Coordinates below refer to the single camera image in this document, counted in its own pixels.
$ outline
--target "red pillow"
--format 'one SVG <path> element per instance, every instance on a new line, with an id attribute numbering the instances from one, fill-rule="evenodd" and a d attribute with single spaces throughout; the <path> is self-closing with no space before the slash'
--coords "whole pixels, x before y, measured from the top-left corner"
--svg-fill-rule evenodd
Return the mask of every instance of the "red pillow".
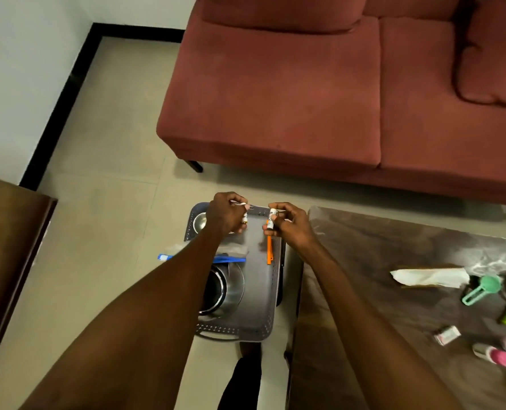
<path id="1" fill-rule="evenodd" d="M 202 19 L 226 26 L 297 33 L 353 28 L 366 0 L 201 0 Z"/>
<path id="2" fill-rule="evenodd" d="M 463 99 L 506 105 L 506 0 L 477 0 L 457 89 Z"/>

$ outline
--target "coffee table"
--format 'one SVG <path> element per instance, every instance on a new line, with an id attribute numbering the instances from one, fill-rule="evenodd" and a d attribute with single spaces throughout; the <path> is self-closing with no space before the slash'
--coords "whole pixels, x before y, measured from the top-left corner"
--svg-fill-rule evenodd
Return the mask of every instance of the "coffee table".
<path id="1" fill-rule="evenodd" d="M 506 306 L 504 297 L 490 295 L 466 307 L 459 289 L 402 289 L 389 273 L 400 267 L 447 265 L 480 274 L 505 271 L 506 239 L 318 207 L 309 215 L 319 240 L 357 291 L 433 367 L 465 408 L 506 410 L 506 369 L 476 358 L 471 350 L 474 342 L 494 343 L 506 335 L 506 326 L 496 321 Z M 456 325 L 463 336 L 442 347 L 433 333 L 448 325 Z M 302 277 L 288 407 L 368 409 L 309 265 L 304 265 Z"/>

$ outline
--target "gray plastic tray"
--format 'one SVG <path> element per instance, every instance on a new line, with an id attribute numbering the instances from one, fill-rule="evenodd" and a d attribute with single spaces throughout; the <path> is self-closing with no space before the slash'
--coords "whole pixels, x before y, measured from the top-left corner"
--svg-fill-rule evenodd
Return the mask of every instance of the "gray plastic tray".
<path id="1" fill-rule="evenodd" d="M 196 236 L 192 226 L 195 217 L 207 211 L 209 203 L 198 203 L 190 211 L 185 241 Z M 270 209 L 251 206 L 247 212 L 247 229 L 242 234 L 229 234 L 224 242 L 246 244 L 247 261 L 241 263 L 245 290 L 241 302 L 231 315 L 207 322 L 198 321 L 196 335 L 215 341 L 260 342 L 266 339 L 274 324 L 274 311 L 278 302 L 280 274 L 283 273 L 285 245 L 281 238 L 272 238 L 274 260 L 266 262 L 267 237 L 262 225 L 266 224 Z M 232 339 L 210 337 L 208 333 L 232 336 Z"/>

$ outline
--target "person's left hand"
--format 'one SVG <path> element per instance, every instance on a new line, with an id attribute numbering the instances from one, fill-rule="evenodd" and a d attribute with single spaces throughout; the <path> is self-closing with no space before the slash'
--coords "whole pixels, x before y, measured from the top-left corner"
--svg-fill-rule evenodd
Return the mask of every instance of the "person's left hand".
<path id="1" fill-rule="evenodd" d="M 247 203 L 247 199 L 234 192 L 215 194 L 205 214 L 207 219 L 205 229 L 220 233 L 222 237 L 230 232 L 242 233 L 245 230 L 247 225 L 241 220 L 245 212 L 249 210 L 249 204 L 236 206 L 230 200 Z"/>

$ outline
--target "person's right arm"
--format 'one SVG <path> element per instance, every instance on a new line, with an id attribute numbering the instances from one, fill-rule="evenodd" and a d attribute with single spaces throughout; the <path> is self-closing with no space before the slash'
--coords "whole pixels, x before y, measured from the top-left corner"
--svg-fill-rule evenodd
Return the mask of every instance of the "person's right arm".
<path id="1" fill-rule="evenodd" d="M 431 367 L 362 296 L 317 240 L 304 210 L 272 203 L 285 210 L 273 216 L 274 230 L 308 263 L 337 325 L 338 334 L 372 410 L 463 409 Z"/>

